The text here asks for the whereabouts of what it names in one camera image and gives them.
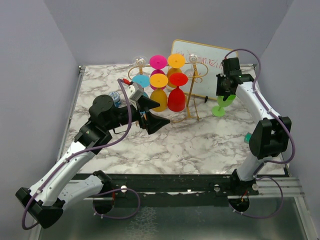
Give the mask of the green wine glass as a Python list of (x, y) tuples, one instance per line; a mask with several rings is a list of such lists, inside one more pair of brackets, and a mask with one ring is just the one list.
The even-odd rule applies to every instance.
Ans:
[(236, 98), (236, 95), (218, 96), (217, 105), (211, 109), (211, 113), (216, 117), (223, 117), (225, 115), (225, 108), (231, 105)]

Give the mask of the red wine glass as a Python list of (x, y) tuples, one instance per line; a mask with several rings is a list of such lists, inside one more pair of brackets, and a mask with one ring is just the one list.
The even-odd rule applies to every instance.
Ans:
[(175, 88), (169, 94), (167, 107), (173, 112), (181, 112), (186, 106), (186, 96), (180, 87), (188, 82), (188, 77), (182, 72), (173, 73), (170, 81)]

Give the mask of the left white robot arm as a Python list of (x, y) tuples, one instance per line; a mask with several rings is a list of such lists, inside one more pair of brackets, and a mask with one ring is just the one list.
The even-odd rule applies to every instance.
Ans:
[(139, 122), (149, 135), (168, 125), (170, 120), (154, 115), (150, 109), (159, 103), (142, 95), (138, 106), (128, 104), (116, 107), (109, 95), (100, 95), (89, 108), (89, 119), (80, 128), (74, 141), (60, 160), (31, 187), (21, 187), (15, 194), (24, 207), (21, 226), (26, 226), (26, 216), (30, 214), (44, 229), (51, 227), (62, 216), (66, 208), (87, 197), (106, 197), (116, 192), (133, 192), (125, 184), (115, 182), (101, 170), (95, 171), (85, 180), (69, 186), (70, 180), (103, 148), (121, 142), (129, 133), (132, 123)]

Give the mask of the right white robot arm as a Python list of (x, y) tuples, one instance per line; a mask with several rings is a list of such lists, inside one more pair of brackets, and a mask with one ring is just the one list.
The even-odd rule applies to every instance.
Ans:
[(252, 181), (265, 164), (284, 164), (274, 158), (287, 150), (292, 121), (273, 110), (261, 95), (254, 78), (242, 73), (237, 57), (224, 59), (222, 69), (223, 73), (216, 75), (216, 95), (224, 101), (232, 95), (238, 97), (256, 123), (249, 140), (250, 153), (235, 170), (237, 179), (229, 184), (230, 191), (240, 196), (247, 191), (247, 182)]

